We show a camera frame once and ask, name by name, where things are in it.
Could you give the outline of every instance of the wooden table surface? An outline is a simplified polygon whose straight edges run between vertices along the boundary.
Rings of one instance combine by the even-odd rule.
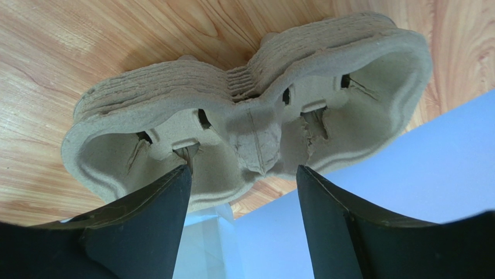
[[[184,54],[231,69],[266,33],[364,10],[430,44],[433,78],[407,130],[495,87],[494,0],[0,0],[0,220],[103,205],[60,158],[74,104],[95,83]],[[268,178],[231,205],[239,217],[293,189]]]

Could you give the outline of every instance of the wood grain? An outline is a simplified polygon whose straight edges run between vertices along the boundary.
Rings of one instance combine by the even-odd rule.
[[[434,75],[407,131],[495,87],[494,0],[0,0],[0,220],[39,224],[103,205],[60,158],[93,84],[184,54],[231,69],[266,33],[364,10],[430,44]],[[268,178],[231,205],[238,217],[293,189]]]

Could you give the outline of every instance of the light blue surface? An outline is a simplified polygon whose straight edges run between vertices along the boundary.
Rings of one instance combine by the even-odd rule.
[[[244,279],[229,204],[186,216],[173,279]]]
[[[246,279],[314,278],[296,191],[235,225]]]
[[[495,91],[325,177],[389,210],[437,223],[495,209]],[[313,278],[296,191],[235,224],[246,279]]]
[[[495,91],[325,178],[379,206],[435,223],[495,209]]]

